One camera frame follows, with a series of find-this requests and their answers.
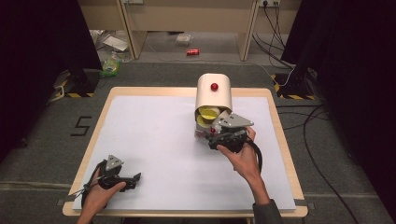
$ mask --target red knob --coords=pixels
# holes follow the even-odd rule
[[[217,91],[218,89],[219,85],[217,83],[212,83],[212,85],[210,85],[210,90]]]

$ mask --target floor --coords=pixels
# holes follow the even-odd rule
[[[118,55],[131,65],[142,63],[250,64],[257,67],[265,76],[271,76],[275,68],[276,71],[282,69],[285,73],[291,71],[290,68],[286,67],[289,64],[279,63],[275,59],[270,60],[268,54],[263,52],[253,40],[247,60],[241,62],[235,41],[236,35],[214,33],[186,34],[191,35],[191,43],[188,46],[180,46],[176,42],[177,35],[170,35],[167,32],[150,32],[138,60],[130,61],[126,56],[127,54],[118,53]],[[286,43],[287,36],[284,35],[282,37]],[[272,40],[271,35],[259,35],[259,38],[268,44]],[[268,45],[265,45],[260,40],[258,42],[268,49]],[[277,42],[274,42],[273,46],[282,48]],[[111,57],[111,47],[103,46],[100,43],[97,44],[97,47],[101,61],[105,61]],[[271,48],[271,52],[274,53],[275,57],[280,58],[281,50],[274,47]],[[197,56],[187,56],[187,49],[199,49],[200,54]],[[105,89],[107,85],[106,81],[100,82],[98,88]],[[336,129],[329,121],[331,117],[325,108],[321,108],[316,114],[317,118],[309,122],[304,135],[302,123],[304,123],[307,115],[312,112],[313,105],[321,103],[320,98],[321,96],[316,94],[316,100],[309,102],[281,100],[275,97],[279,117],[288,140],[290,154],[293,157],[293,162],[309,209],[307,217],[285,218],[284,222],[354,223],[353,217],[355,217],[358,223],[393,223],[362,169],[349,158],[343,142],[337,135]],[[74,102],[73,104],[80,107],[71,110],[70,114],[84,115],[84,113],[88,113],[89,107],[97,107],[103,102],[104,99],[100,100],[99,103]],[[40,146],[41,144],[41,146],[49,148],[57,147],[56,143],[61,141],[61,139],[55,136],[55,139],[52,139],[51,144],[49,144],[46,142],[47,136],[43,133],[52,132],[58,135],[64,133],[64,135],[69,137],[70,134],[67,130],[73,130],[75,121],[73,118],[65,116],[62,118],[57,117],[57,112],[59,114],[64,113],[61,110],[68,104],[71,103],[67,103],[66,101],[59,102],[49,112],[46,112],[47,115],[51,113],[51,116],[38,122],[37,127],[39,128],[32,133],[32,136],[38,137],[33,140],[32,145],[37,144]],[[68,126],[70,127],[62,126],[61,128],[57,128],[57,122],[60,119],[64,123],[69,123],[70,125]],[[63,148],[67,150],[76,146],[84,146],[88,142],[89,139],[80,138],[75,142],[69,141],[64,143]],[[44,183],[50,182],[46,178],[46,175],[51,174],[52,167],[48,167],[48,165],[67,165],[70,163],[68,160],[77,160],[82,157],[84,153],[83,149],[78,155],[70,155],[67,151],[62,150],[59,156],[67,157],[68,160],[61,161],[61,164],[53,164],[50,159],[45,164],[37,164],[35,161],[31,161],[34,164],[34,169],[38,169],[39,172],[32,174],[34,176],[22,177],[20,170],[23,170],[23,168],[26,173],[30,173],[28,168],[18,166],[20,162],[19,157],[26,157],[29,153],[31,152],[25,150],[14,151],[3,164],[0,164],[0,207],[2,207],[2,211],[0,211],[0,223],[39,223],[35,219],[53,220],[54,217],[61,220],[62,223],[75,222],[76,219],[74,217],[62,217],[62,202],[54,200],[62,198],[68,192],[67,189],[70,187],[68,184],[51,185],[52,189],[15,188],[15,184],[18,181],[35,182],[37,179],[40,179]],[[70,173],[67,179],[73,180],[75,172],[67,173]],[[64,183],[64,176],[55,176],[51,181]],[[40,204],[42,208],[36,211],[34,209],[36,204]],[[95,223],[120,223],[120,218],[99,217],[95,221]],[[211,223],[212,221],[209,219],[150,219],[143,223]]]

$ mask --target table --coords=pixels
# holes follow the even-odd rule
[[[78,169],[76,179],[73,183],[70,193],[79,190],[82,177],[87,170],[87,164],[92,156],[92,151],[96,140],[98,139],[101,127],[104,125],[104,120],[107,111],[110,107],[112,100],[116,96],[132,95],[132,96],[195,96],[196,88],[149,88],[149,87],[125,87],[125,88],[114,88],[106,100],[103,112],[98,120],[96,128],[93,132],[91,142],[88,145],[87,151],[84,155],[82,163]],[[295,200],[303,200],[304,195],[302,193],[300,183],[298,181],[297,174],[294,169],[294,165],[291,159],[289,148],[286,142],[285,135],[279,121],[278,114],[276,113],[276,107],[272,98],[271,92],[267,89],[232,89],[232,95],[241,97],[266,97],[270,107],[270,114],[274,123],[274,129],[276,131],[276,138],[279,143],[281,155],[285,164],[287,177],[291,185],[292,196]],[[281,212],[282,217],[304,217],[307,214],[307,207],[296,204],[296,209],[292,211]],[[79,211],[73,210],[73,203],[68,202],[64,204],[64,214],[67,216],[78,216]],[[108,211],[104,210],[98,215],[113,216],[113,217],[252,217],[252,211],[239,212],[239,213],[200,213],[193,212],[190,214],[178,213],[172,211],[153,211],[153,212],[139,212],[133,211]]]

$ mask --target finger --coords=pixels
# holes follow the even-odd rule
[[[96,170],[95,174],[93,175],[93,179],[96,179],[99,176],[99,169]]]
[[[125,186],[126,186],[125,182],[120,182],[120,183],[116,184],[113,188],[111,188],[110,190],[113,193],[116,193],[117,191],[122,190]]]
[[[250,126],[247,126],[247,132],[248,132],[248,138],[254,141],[254,138],[256,137],[256,132]]]
[[[230,159],[230,157],[233,155],[233,153],[230,151],[230,149],[228,149],[225,146],[222,145],[217,145],[217,149],[224,155],[226,156],[228,159]]]

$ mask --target hand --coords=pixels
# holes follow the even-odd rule
[[[248,138],[254,141],[256,137],[256,132],[247,127]],[[224,154],[230,160],[233,165],[233,169],[238,172],[242,177],[249,182],[252,179],[258,178],[260,175],[259,165],[257,163],[256,153],[254,152],[253,147],[251,147],[248,143],[245,143],[242,146],[242,149],[239,153],[231,152],[227,147],[218,145],[217,149]]]
[[[254,141],[256,132],[247,127],[248,138]],[[248,143],[242,146],[238,153],[231,152],[227,147],[218,145],[217,149],[228,158],[233,165],[233,169],[244,177],[249,184],[256,204],[267,204],[270,202],[267,189],[260,174],[257,163],[256,152]]]
[[[98,176],[99,170],[96,171],[93,179],[96,179]],[[106,206],[108,200],[125,186],[125,182],[120,182],[111,189],[102,189],[97,183],[97,180],[92,181],[90,191],[78,219],[78,224],[91,223],[93,217]]]

